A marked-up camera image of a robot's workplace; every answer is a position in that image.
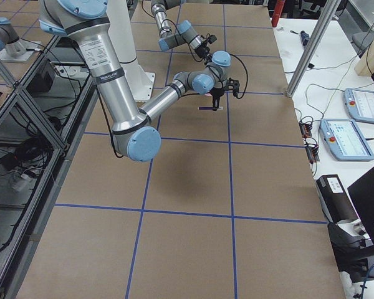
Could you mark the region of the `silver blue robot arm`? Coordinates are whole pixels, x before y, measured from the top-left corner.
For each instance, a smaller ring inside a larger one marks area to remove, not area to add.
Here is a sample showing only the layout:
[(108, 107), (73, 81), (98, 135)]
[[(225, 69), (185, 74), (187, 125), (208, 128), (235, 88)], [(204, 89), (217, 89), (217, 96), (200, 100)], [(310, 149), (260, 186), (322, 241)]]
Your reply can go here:
[(172, 32), (166, 11), (181, 5), (181, 1), (152, 1), (161, 50), (182, 44), (191, 46), (205, 60), (205, 68), (195, 72), (180, 72), (161, 93), (137, 107), (125, 71), (117, 57), (108, 33), (111, 28), (107, 16), (108, 1), (39, 1), (40, 27), (43, 31), (68, 37), (79, 46), (93, 77), (94, 84), (113, 120), (112, 143), (114, 150), (134, 161), (153, 159), (161, 146), (159, 132), (151, 121), (161, 115), (186, 92), (194, 90), (200, 95), (213, 96), (213, 108), (218, 109), (219, 99), (231, 82), (228, 69), (231, 56), (220, 50), (211, 53), (208, 43), (189, 21), (183, 21)]
[(181, 6), (185, 2), (186, 1), (151, 1), (150, 10), (159, 31), (160, 38), (158, 44), (160, 49), (164, 52), (186, 44), (190, 50), (194, 50), (200, 60), (210, 62), (212, 54), (210, 53), (208, 44), (212, 44), (216, 41), (216, 36), (211, 34), (206, 37), (202, 36), (197, 33), (190, 21), (185, 20), (176, 25), (167, 16), (167, 10)]

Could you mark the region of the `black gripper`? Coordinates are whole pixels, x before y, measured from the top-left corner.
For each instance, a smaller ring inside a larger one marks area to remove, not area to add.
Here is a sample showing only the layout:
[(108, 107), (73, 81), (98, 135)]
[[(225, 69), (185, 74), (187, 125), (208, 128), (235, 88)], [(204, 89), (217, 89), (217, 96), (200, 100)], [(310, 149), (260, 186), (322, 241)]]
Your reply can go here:
[(222, 88), (213, 88), (211, 90), (211, 95), (213, 97), (213, 100), (212, 100), (212, 103), (213, 103), (212, 110), (216, 111), (216, 109), (219, 109), (220, 98), (224, 95), (224, 90)]
[(194, 51), (200, 59), (211, 59), (210, 48), (208, 47), (207, 41), (200, 43)]

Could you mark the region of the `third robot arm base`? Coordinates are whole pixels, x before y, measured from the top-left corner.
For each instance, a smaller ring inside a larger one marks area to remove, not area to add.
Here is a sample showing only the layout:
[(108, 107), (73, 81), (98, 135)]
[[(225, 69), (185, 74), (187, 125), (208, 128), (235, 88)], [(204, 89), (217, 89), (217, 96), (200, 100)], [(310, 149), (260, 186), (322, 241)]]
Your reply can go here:
[(34, 52), (34, 46), (21, 40), (11, 22), (0, 17), (0, 59), (4, 62), (26, 62)]

